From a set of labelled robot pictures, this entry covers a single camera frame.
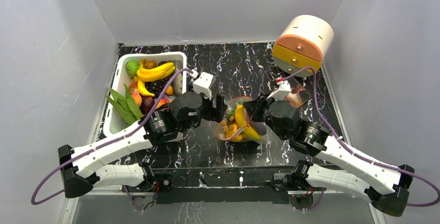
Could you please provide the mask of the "brown longan bunch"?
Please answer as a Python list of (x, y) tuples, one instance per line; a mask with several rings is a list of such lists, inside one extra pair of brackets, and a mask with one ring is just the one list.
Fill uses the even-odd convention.
[(234, 133), (234, 132), (238, 131), (238, 129), (239, 129), (239, 126), (238, 126), (238, 124), (236, 122), (236, 118), (235, 118), (236, 108), (237, 108), (236, 105), (233, 105), (232, 107), (229, 106), (225, 112), (223, 120), (220, 122), (221, 131), (225, 135), (227, 135), (228, 133)]

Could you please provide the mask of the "clear zip top bag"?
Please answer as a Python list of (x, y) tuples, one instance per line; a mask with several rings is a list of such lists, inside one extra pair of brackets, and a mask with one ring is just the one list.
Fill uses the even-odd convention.
[(215, 129), (219, 140), (236, 143), (268, 141), (267, 127), (261, 122), (251, 121), (250, 114), (244, 109), (243, 104), (250, 100), (249, 96), (239, 96), (226, 102), (226, 112)]

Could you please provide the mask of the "orange bell pepper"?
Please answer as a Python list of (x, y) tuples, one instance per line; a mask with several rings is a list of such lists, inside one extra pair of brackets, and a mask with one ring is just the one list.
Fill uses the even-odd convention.
[(226, 139), (231, 142), (241, 142), (245, 135), (241, 133), (241, 129), (236, 123), (227, 126)]

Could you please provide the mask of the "red peach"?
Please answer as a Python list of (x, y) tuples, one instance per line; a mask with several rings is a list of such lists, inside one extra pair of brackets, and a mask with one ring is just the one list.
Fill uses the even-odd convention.
[(136, 86), (130, 85), (128, 87), (128, 89), (129, 89), (130, 95), (132, 96), (132, 98), (135, 101), (135, 104), (137, 105), (137, 107), (140, 107), (141, 103), (142, 103), (142, 97), (139, 94), (138, 88)]

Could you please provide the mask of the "single yellow banana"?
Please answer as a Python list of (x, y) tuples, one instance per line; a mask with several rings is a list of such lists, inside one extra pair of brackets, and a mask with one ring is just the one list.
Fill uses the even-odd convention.
[(239, 128), (242, 129), (241, 133), (245, 135), (245, 138), (252, 141), (260, 140), (260, 135), (248, 123), (248, 118), (242, 105), (237, 106), (235, 111), (235, 118)]

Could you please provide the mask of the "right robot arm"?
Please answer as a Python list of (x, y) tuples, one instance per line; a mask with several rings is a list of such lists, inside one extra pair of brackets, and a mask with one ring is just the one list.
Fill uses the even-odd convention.
[(245, 102), (243, 107), (251, 121), (265, 123), (295, 151), (338, 166), (336, 170), (327, 169), (301, 160), (293, 173), (275, 173), (269, 186), (279, 191), (312, 188), (340, 191), (367, 201), (387, 215), (402, 216), (408, 205), (412, 167), (406, 164), (380, 167), (371, 157), (362, 160), (360, 151), (340, 144), (328, 129), (302, 120), (298, 109), (288, 101), (261, 95)]

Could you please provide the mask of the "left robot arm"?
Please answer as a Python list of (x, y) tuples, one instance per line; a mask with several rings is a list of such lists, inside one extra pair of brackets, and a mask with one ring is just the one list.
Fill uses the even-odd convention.
[(202, 120), (219, 123), (226, 109), (221, 95), (209, 100), (203, 93), (185, 92), (171, 103), (159, 107), (150, 117), (142, 117), (114, 137), (81, 147), (59, 147), (65, 197), (77, 198), (93, 188), (106, 186), (151, 190), (155, 177), (147, 164), (113, 165), (112, 162), (139, 150), (176, 141), (187, 130), (197, 128)]

